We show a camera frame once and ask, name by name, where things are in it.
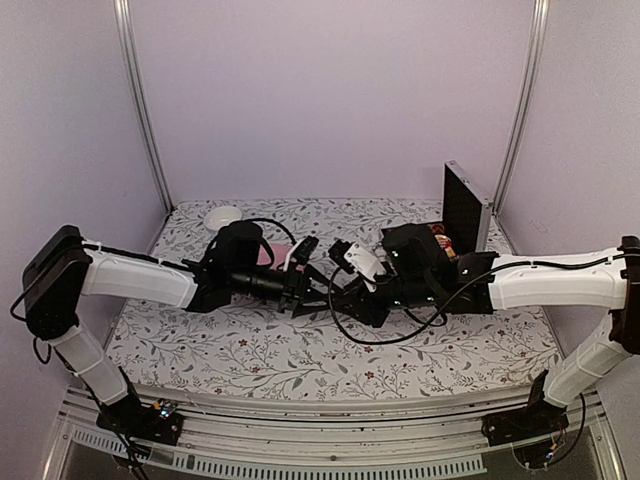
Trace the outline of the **red card deck box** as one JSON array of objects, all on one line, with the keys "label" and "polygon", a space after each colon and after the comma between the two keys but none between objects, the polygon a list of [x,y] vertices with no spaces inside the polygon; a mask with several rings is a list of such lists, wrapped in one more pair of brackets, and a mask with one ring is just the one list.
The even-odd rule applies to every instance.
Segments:
[{"label": "red card deck box", "polygon": [[457,256],[453,248],[453,241],[448,236],[443,234],[435,234],[434,237],[440,248],[446,253],[449,258],[455,258]]}]

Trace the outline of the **aluminium poker case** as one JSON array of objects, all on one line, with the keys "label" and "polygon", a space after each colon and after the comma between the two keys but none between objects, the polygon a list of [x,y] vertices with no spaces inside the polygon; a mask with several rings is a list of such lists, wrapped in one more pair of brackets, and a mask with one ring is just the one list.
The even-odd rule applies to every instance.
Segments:
[{"label": "aluminium poker case", "polygon": [[[495,258],[487,246],[493,203],[467,172],[455,161],[444,166],[443,200],[440,217],[432,221],[412,221],[382,230],[381,245],[388,260],[409,258],[429,264],[454,264],[463,258]],[[449,258],[434,235],[453,241],[457,254]]]}]

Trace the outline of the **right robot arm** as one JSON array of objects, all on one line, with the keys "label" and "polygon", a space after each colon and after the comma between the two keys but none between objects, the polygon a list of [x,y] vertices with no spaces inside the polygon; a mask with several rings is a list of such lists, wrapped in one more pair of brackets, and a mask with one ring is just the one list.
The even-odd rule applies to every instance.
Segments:
[{"label": "right robot arm", "polygon": [[541,374],[517,427],[537,436],[583,390],[639,352],[639,241],[568,256],[475,252],[452,258],[432,238],[389,241],[382,262],[358,244],[329,250],[356,280],[328,288],[329,310],[379,327],[395,308],[433,306],[437,314],[491,314],[524,306],[595,306],[607,313],[567,358]]}]

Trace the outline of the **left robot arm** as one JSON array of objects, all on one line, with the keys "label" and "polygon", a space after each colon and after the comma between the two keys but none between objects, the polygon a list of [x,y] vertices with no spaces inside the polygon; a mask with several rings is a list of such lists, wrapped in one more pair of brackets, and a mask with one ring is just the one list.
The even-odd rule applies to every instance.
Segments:
[{"label": "left robot arm", "polygon": [[259,221],[236,221],[218,232],[200,260],[175,263],[91,242],[78,227],[65,225],[25,268],[10,314],[110,407],[116,424],[138,434],[148,426],[148,412],[82,325],[77,315],[81,297],[135,299],[210,313],[244,294],[273,301],[282,310],[316,311],[323,296],[310,284],[320,276],[307,262],[318,243],[307,236],[282,252],[264,238]]}]

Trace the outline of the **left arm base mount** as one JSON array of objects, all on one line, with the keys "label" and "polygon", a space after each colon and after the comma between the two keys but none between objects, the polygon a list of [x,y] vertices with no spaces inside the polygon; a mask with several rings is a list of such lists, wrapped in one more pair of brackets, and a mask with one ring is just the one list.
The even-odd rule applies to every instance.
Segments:
[{"label": "left arm base mount", "polygon": [[137,397],[127,396],[112,405],[100,403],[99,409],[98,427],[169,446],[178,444],[185,420],[173,403],[164,399],[144,405]]}]

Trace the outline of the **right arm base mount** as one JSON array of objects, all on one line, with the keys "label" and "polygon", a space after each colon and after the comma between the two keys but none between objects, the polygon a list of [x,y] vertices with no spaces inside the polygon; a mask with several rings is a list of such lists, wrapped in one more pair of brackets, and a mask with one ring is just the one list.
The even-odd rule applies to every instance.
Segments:
[{"label": "right arm base mount", "polygon": [[516,461],[529,470],[547,468],[563,445],[569,426],[565,409],[522,407],[485,415],[481,433],[490,446],[515,444]]}]

